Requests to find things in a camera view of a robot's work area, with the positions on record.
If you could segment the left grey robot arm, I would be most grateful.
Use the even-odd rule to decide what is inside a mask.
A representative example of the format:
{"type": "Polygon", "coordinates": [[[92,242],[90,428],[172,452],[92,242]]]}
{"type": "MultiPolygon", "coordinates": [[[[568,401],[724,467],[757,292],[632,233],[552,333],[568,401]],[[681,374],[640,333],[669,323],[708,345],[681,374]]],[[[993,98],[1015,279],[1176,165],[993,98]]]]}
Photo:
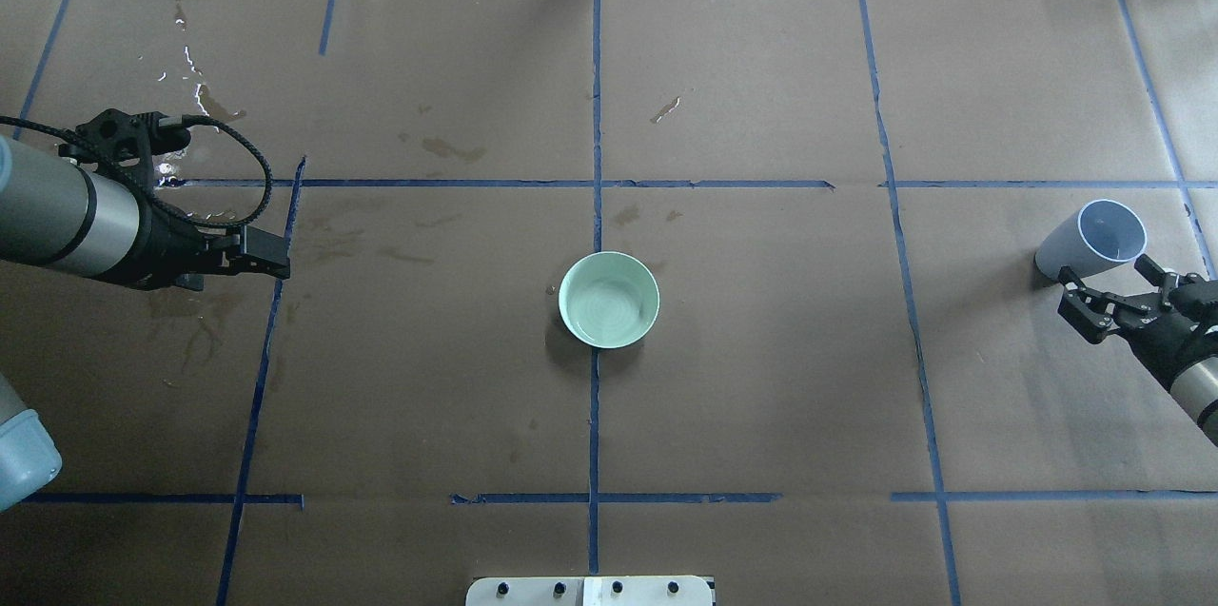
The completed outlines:
{"type": "Polygon", "coordinates": [[[153,258],[129,190],[2,139],[2,510],[229,489],[268,277],[153,258]]]}

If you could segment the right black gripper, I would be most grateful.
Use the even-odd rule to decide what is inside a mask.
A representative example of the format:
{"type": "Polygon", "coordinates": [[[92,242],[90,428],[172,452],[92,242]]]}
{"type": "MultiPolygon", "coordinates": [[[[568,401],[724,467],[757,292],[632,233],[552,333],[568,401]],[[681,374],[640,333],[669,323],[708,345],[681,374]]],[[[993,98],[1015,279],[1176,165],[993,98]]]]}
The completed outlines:
{"type": "Polygon", "coordinates": [[[1153,380],[1170,389],[1189,367],[1216,357],[1217,282],[1161,266],[1149,254],[1139,256],[1134,269],[1156,288],[1152,293],[1128,298],[1090,288],[1073,268],[1061,266],[1057,314],[1089,344],[1119,336],[1153,380]]]}

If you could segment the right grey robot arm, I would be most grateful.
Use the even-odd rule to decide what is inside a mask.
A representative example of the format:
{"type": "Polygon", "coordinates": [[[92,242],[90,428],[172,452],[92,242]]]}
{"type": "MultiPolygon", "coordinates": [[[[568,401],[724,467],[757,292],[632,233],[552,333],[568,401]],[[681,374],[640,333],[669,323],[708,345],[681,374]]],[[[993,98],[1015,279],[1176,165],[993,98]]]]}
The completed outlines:
{"type": "Polygon", "coordinates": [[[1170,271],[1140,256],[1135,271],[1149,293],[1123,297],[1084,285],[1061,266],[1060,316],[1090,344],[1119,337],[1209,442],[1217,441],[1217,282],[1170,271]]]}

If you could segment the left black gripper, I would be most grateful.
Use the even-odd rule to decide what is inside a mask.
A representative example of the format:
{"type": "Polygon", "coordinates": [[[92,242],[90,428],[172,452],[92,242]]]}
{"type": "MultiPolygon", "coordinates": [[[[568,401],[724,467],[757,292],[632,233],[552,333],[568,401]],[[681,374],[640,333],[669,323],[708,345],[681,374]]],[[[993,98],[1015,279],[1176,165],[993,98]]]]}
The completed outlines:
{"type": "Polygon", "coordinates": [[[188,214],[177,207],[164,211],[143,197],[136,200],[141,211],[141,229],[133,247],[133,288],[185,288],[201,291],[205,276],[266,275],[286,281],[291,276],[286,240],[252,225],[222,228],[192,225],[188,214]],[[227,262],[220,254],[225,245],[227,262]]]}

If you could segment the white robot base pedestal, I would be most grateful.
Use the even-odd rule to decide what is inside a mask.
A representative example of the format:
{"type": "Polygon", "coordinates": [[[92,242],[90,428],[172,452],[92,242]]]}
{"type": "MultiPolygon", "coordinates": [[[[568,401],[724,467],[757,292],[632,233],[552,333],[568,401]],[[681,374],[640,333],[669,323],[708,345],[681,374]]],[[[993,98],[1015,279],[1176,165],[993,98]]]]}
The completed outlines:
{"type": "Polygon", "coordinates": [[[713,578],[587,576],[479,578],[465,605],[717,605],[713,578]]]}

